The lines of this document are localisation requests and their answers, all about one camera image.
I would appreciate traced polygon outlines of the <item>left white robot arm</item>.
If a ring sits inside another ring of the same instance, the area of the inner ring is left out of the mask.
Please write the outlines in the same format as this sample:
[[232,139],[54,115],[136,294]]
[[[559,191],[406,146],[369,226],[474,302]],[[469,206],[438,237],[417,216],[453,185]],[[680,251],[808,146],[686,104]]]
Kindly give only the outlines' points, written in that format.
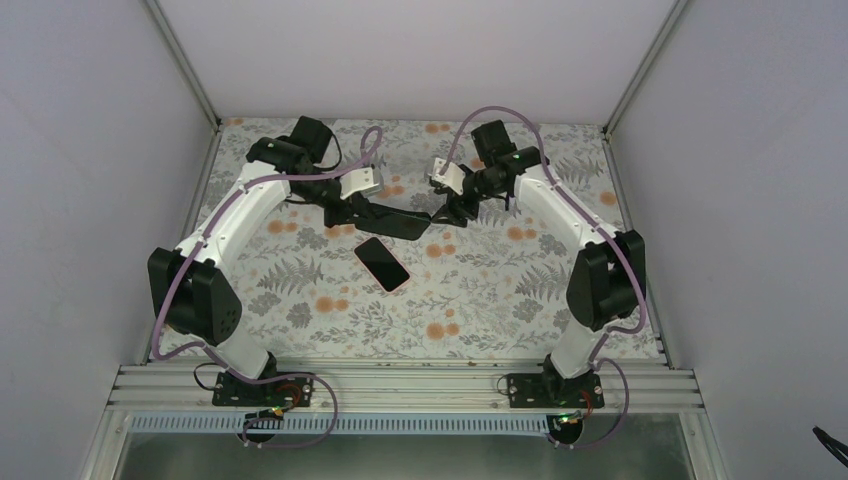
[[357,176],[377,153],[383,131],[378,126],[366,130],[357,161],[321,170],[317,165],[332,136],[321,121],[302,117],[284,138],[256,141],[237,179],[201,226],[173,249],[158,248],[150,255],[156,314],[150,354],[155,360],[198,348],[239,380],[239,392],[252,404],[276,396],[280,377],[273,356],[241,326],[241,301],[227,276],[270,211],[291,196],[293,183]]

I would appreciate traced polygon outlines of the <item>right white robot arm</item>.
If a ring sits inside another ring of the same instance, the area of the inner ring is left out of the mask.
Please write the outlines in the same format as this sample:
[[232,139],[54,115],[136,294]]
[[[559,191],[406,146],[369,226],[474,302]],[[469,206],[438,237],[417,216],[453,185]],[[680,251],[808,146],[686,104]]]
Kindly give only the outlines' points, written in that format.
[[555,177],[542,143],[518,148],[500,120],[474,129],[471,137],[484,166],[472,170],[435,159],[430,183],[446,200],[433,220],[464,227],[482,201],[502,197],[545,221],[575,250],[565,290],[573,319],[546,357],[541,382],[544,399],[565,407],[580,393],[577,377],[600,365],[610,335],[636,334],[647,323],[645,241],[635,230],[603,221]]

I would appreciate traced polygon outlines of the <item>black phone pink case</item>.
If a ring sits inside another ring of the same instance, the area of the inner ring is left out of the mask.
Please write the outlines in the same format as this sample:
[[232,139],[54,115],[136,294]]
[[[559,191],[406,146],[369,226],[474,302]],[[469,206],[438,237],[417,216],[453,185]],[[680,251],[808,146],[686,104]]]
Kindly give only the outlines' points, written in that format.
[[404,286],[411,274],[378,238],[369,238],[353,250],[377,284],[387,293]]

